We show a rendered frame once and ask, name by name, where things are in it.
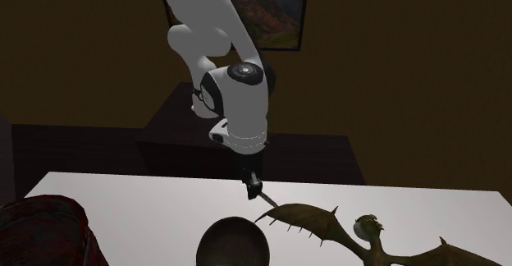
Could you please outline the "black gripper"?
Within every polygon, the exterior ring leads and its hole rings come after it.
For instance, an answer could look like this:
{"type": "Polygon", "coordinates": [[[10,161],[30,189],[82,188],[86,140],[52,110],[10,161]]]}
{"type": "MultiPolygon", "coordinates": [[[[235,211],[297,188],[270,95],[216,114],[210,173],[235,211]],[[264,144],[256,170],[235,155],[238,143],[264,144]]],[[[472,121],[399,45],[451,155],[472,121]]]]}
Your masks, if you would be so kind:
{"type": "Polygon", "coordinates": [[[263,182],[260,179],[263,175],[263,153],[263,150],[255,154],[235,153],[236,169],[246,186],[249,200],[255,199],[263,189],[263,182]]]}

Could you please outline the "thin dark grey rod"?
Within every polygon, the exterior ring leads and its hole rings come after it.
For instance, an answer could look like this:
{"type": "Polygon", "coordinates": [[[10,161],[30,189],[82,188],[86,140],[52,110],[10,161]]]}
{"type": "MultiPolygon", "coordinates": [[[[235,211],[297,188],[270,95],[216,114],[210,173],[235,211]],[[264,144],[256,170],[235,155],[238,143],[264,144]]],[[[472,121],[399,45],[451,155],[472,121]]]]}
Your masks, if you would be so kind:
{"type": "Polygon", "coordinates": [[[267,196],[265,193],[261,192],[259,193],[259,196],[267,203],[269,203],[272,207],[279,207],[279,204],[275,202],[273,199],[271,199],[269,196],[267,196]]]}

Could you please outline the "dark brown bowl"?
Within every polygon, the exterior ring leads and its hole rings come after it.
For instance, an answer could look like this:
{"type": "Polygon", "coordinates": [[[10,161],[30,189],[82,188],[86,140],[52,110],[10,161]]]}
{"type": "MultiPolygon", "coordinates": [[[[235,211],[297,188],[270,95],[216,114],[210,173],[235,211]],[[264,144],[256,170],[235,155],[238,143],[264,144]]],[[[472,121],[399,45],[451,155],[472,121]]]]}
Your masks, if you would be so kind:
{"type": "Polygon", "coordinates": [[[201,237],[195,266],[270,266],[267,238],[246,218],[222,218],[201,237]]]}

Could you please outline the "brown dragon figure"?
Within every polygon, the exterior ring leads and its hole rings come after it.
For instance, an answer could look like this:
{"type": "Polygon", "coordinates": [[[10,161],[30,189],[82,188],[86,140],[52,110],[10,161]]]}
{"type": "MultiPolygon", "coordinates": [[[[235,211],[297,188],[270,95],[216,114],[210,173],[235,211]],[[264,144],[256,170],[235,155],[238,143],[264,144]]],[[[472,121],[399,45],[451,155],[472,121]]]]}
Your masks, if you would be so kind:
{"type": "Polygon", "coordinates": [[[501,266],[497,262],[460,249],[441,238],[441,244],[431,250],[412,256],[389,255],[382,247],[383,225],[373,214],[355,219],[354,234],[369,243],[365,249],[341,226],[336,210],[327,211],[309,204],[283,204],[263,213],[259,219],[270,217],[290,227],[307,230],[321,241],[334,241],[350,250],[363,261],[363,266],[501,266]]]}

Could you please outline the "dark robot stand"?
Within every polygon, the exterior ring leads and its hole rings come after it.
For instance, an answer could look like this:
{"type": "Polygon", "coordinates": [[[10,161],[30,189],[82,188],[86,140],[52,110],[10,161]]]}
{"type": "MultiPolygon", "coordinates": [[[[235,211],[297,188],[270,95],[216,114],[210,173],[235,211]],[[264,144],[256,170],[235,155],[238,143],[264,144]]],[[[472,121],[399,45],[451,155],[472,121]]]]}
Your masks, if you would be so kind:
{"type": "MultiPolygon", "coordinates": [[[[136,139],[149,173],[160,177],[239,180],[232,152],[209,139],[217,119],[191,110],[192,84],[181,82],[136,139]]],[[[363,186],[345,135],[277,134],[268,136],[263,180],[363,186]]]]}

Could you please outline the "dark red basket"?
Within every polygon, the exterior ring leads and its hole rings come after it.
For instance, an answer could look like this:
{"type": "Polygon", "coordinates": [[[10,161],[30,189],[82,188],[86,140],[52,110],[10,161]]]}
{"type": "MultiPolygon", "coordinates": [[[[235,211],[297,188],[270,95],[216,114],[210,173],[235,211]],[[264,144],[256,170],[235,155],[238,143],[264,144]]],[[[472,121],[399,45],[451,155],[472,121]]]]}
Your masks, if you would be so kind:
{"type": "Polygon", "coordinates": [[[0,207],[0,266],[109,266],[84,208],[63,195],[0,207]]]}

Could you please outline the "framed landscape wall picture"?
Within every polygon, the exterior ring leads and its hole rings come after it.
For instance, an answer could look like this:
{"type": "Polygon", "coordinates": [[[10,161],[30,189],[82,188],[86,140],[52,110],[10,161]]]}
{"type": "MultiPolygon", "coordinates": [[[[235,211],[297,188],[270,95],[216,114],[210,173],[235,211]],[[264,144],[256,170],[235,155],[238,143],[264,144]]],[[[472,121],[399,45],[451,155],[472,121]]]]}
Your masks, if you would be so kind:
{"type": "Polygon", "coordinates": [[[182,57],[221,57],[236,49],[249,60],[262,49],[300,49],[305,0],[164,1],[180,22],[167,41],[182,57]]]}

